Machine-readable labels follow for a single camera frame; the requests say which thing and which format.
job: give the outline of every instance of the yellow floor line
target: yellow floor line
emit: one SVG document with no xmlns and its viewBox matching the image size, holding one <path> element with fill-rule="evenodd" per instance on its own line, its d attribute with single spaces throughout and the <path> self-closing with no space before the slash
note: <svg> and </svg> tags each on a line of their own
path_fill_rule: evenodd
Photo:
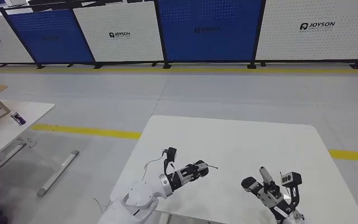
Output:
<svg viewBox="0 0 358 224">
<path fill-rule="evenodd" d="M 35 124 L 31 127 L 32 130 L 45 130 L 49 132 L 65 132 L 73 134 L 88 134 L 92 136 L 107 136 L 115 138 L 129 138 L 139 139 L 140 132 L 126 132 L 122 130 L 103 130 L 97 128 L 82 128 L 82 127 L 69 127 L 50 124 Z M 339 158 L 343 160 L 358 160 L 358 151 L 345 151 L 345 150 L 328 150 L 332 158 Z"/>
<path fill-rule="evenodd" d="M 73 72 L 87 72 L 87 73 L 106 73 L 106 72 L 206 72 L 206 73 L 220 73 L 220 72 L 240 72 L 240 73 L 358 73 L 358 69 L 281 69 L 281 68 L 49 68 L 43 69 L 34 68 L 0 68 L 0 73 L 13 72 L 32 72 L 32 73 L 73 73 Z"/>
<path fill-rule="evenodd" d="M 342 160 L 358 160 L 358 151 L 345 150 L 329 150 L 332 158 L 340 158 Z"/>
<path fill-rule="evenodd" d="M 49 132 L 66 132 L 73 134 L 89 134 L 92 136 L 107 136 L 115 138 L 130 138 L 139 139 L 141 133 L 139 132 L 125 132 L 121 130 L 103 130 L 97 128 L 81 128 L 81 127 L 69 127 L 59 125 L 48 124 L 35 124 L 31 127 L 32 130 L 46 130 Z"/>
</svg>

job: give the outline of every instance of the black frame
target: black frame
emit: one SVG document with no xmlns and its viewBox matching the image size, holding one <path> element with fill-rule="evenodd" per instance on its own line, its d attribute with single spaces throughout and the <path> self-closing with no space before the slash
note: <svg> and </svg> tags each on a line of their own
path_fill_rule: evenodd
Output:
<svg viewBox="0 0 358 224">
<path fill-rule="evenodd" d="M 154 2 L 154 8 L 156 11 L 156 17 L 157 17 L 157 23 L 158 23 L 158 31 L 159 31 L 159 36 L 161 39 L 161 45 L 162 45 L 162 52 L 163 52 L 163 60 L 155 60 L 155 61 L 120 61 L 120 62 L 97 62 L 93 56 L 92 50 L 90 48 L 90 46 L 88 45 L 88 42 L 84 36 L 84 33 L 82 31 L 81 26 L 79 25 L 79 22 L 76 18 L 76 15 L 73 12 L 73 5 L 71 3 L 74 2 L 81 2 L 81 3 L 85 3 L 85 2 L 93 2 L 95 1 L 97 2 L 101 2 L 101 0 L 82 0 L 82 1 L 72 1 L 69 2 L 68 0 L 63 0 L 64 2 L 57 2 L 57 3 L 47 3 L 47 4 L 35 4 L 35 5 L 30 5 L 30 6 L 19 6 L 19 7 L 14 7 L 14 8 L 0 8 L 1 14 L 4 16 L 4 18 L 6 19 L 6 21 L 8 22 L 8 24 L 10 25 L 11 29 L 14 31 L 14 33 L 16 34 L 16 36 L 18 37 L 18 39 L 20 40 L 21 44 L 25 47 L 26 51 L 29 53 L 29 55 L 31 56 L 32 60 L 34 60 L 34 63 L 1 63 L 2 66 L 0 67 L 4 67 L 8 64 L 35 64 L 37 65 L 37 69 L 42 69 L 44 68 L 44 64 L 68 64 L 68 67 L 71 67 L 74 64 L 84 64 L 84 65 L 93 65 L 95 66 L 94 69 L 99 69 L 102 66 L 105 65 L 122 65 L 122 64 L 152 64 L 152 67 L 156 66 L 157 63 L 164 63 L 163 68 L 164 69 L 169 69 L 171 67 L 171 65 L 169 63 L 249 63 L 247 65 L 248 69 L 256 69 L 256 65 L 255 63 L 261 63 L 261 66 L 265 67 L 266 63 L 324 63 L 324 62 L 336 62 L 336 63 L 353 63 L 350 64 L 350 66 L 353 69 L 358 69 L 358 59 L 322 59 L 322 60 L 256 60 L 256 54 L 257 54 L 257 48 L 258 48 L 258 42 L 260 39 L 260 33 L 261 33 L 261 27 L 262 27 L 262 22 L 263 22 L 263 15 L 265 13 L 265 6 L 266 6 L 266 0 L 261 0 L 261 6 L 260 6 L 260 12 L 259 12 L 259 17 L 258 17 L 258 22 L 257 22 L 257 28 L 256 28 L 256 34 L 255 34 L 255 41 L 254 41 L 254 49 L 253 49 L 253 53 L 252 53 L 252 57 L 251 60 L 188 60 L 188 61 L 183 61 L 183 60 L 171 60 L 168 61 L 167 59 L 167 53 L 166 53 L 166 47 L 165 47 L 165 42 L 164 42 L 164 35 L 163 35 L 163 27 L 162 27 L 162 23 L 161 23 L 161 17 L 160 17 L 160 11 L 159 11 L 159 3 L 158 0 L 149 0 L 149 1 L 153 1 Z M 38 62 L 35 57 L 33 56 L 33 54 L 30 52 L 29 48 L 26 46 L 25 42 L 20 38 L 17 30 L 15 29 L 15 27 L 13 26 L 12 22 L 9 20 L 8 18 L 8 14 L 7 14 L 7 10 L 16 10 L 16 9 L 20 9 L 20 8 L 31 8 L 31 7 L 36 7 L 36 6 L 57 6 L 57 5 L 61 5 L 63 4 L 65 8 L 71 10 L 72 15 L 75 19 L 75 22 L 78 26 L 78 29 L 80 30 L 80 33 L 83 37 L 83 40 L 90 52 L 91 58 L 93 60 L 93 62 L 63 62 L 63 63 L 50 63 L 50 62 L 46 62 L 46 63 L 41 63 Z"/>
<path fill-rule="evenodd" d="M 256 61 L 256 53 L 258 48 L 258 41 L 260 39 L 261 26 L 263 21 L 263 14 L 265 13 L 266 0 L 261 0 L 260 13 L 258 15 L 257 26 L 256 26 L 256 35 L 255 42 L 253 45 L 252 58 L 249 65 L 247 65 L 248 69 L 256 69 L 255 61 Z"/>
</svg>

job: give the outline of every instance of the table surface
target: table surface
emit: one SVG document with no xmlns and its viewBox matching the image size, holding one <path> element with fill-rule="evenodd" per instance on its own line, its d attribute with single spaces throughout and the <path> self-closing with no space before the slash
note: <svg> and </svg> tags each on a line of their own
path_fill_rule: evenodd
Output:
<svg viewBox="0 0 358 224">
<path fill-rule="evenodd" d="M 1 99 L 0 101 L 3 102 L 10 111 L 18 112 L 26 120 L 24 125 L 19 125 L 10 117 L 10 114 L 0 118 L 0 150 L 5 149 L 11 142 L 19 137 L 23 131 L 42 118 L 55 106 L 54 104 L 42 102 L 21 102 Z"/>
<path fill-rule="evenodd" d="M 142 179 L 144 164 L 159 158 L 168 147 L 178 150 L 177 169 L 197 160 L 219 169 L 210 168 L 206 177 L 186 184 L 166 200 L 160 199 L 157 211 L 221 223 L 274 224 L 269 209 L 241 187 L 248 176 L 262 182 L 259 168 L 265 166 L 277 184 L 281 183 L 280 172 L 302 175 L 298 210 L 308 223 L 357 223 L 357 204 L 310 125 L 153 116 L 111 200 L 125 195 L 133 181 Z M 163 160 L 149 164 L 144 181 L 158 181 Z"/>
</svg>

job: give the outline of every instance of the blue pegboard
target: blue pegboard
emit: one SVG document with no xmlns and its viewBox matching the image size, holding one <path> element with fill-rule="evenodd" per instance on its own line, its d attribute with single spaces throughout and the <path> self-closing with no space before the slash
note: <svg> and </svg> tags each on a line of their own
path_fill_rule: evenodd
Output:
<svg viewBox="0 0 358 224">
<path fill-rule="evenodd" d="M 39 63 L 93 62 L 70 10 L 9 15 Z"/>
<path fill-rule="evenodd" d="M 158 0 L 168 60 L 251 60 L 261 0 Z"/>
</svg>

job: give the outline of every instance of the can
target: can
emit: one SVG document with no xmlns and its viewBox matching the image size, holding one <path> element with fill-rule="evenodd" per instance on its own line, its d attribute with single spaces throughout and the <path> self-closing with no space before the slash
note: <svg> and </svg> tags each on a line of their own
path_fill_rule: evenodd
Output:
<svg viewBox="0 0 358 224">
<path fill-rule="evenodd" d="M 11 112 L 10 116 L 19 124 L 19 125 L 23 125 L 26 123 L 26 121 L 22 118 L 22 116 L 20 116 L 20 114 L 18 114 L 18 112 Z"/>
</svg>

